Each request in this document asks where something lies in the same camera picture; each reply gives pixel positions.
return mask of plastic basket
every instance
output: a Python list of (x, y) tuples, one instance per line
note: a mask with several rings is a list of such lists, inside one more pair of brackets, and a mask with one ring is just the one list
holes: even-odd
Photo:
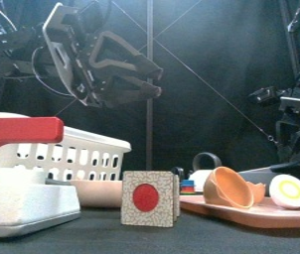
[[(0, 113), (1, 118), (27, 117)], [(59, 181), (119, 180), (123, 154), (130, 143), (71, 127), (64, 127), (59, 144), (8, 144), (0, 147), (0, 168), (43, 170)]]

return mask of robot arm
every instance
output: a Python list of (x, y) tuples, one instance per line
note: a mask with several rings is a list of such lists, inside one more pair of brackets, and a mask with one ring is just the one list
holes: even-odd
[[(83, 8), (56, 4), (43, 25), (0, 34), (0, 77), (58, 76), (70, 94), (86, 105), (115, 107), (155, 98), (161, 88), (146, 81), (159, 80), (164, 70), (109, 31), (101, 31), (97, 1)], [(32, 50), (28, 61), (15, 51)]]

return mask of metal pole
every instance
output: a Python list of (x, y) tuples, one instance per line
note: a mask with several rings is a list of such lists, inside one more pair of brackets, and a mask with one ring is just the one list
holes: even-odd
[[(154, 1), (147, 0), (147, 59), (153, 61), (154, 40)], [(153, 99), (146, 104), (146, 170), (153, 170)]]

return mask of black curtain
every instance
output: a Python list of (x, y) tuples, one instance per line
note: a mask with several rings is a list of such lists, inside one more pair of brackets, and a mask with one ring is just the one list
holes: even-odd
[[(18, 26), (44, 22), (56, 1), (4, 1)], [(83, 6), (87, 1), (63, 1)], [(299, 1), (288, 1), (293, 15)], [(107, 12), (109, 3), (101, 1)], [(114, 0), (105, 29), (146, 54), (147, 1)], [(279, 1), (154, 0), (154, 62), (165, 69), (154, 100), (154, 170), (192, 169), (201, 152), (217, 154), (237, 171), (279, 163), (275, 135), (279, 105), (248, 102), (259, 88), (295, 84), (291, 51)], [(300, 27), (292, 35), (300, 61)], [(54, 88), (62, 85), (46, 80)], [(123, 170), (145, 170), (146, 102), (115, 109), (87, 108), (48, 93), (36, 80), (7, 81), (0, 111), (56, 115), (68, 126), (131, 144)]]

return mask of red handle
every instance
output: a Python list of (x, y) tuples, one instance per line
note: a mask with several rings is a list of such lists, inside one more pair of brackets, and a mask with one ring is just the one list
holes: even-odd
[(0, 118), (0, 147), (11, 143), (59, 143), (64, 123), (58, 117)]

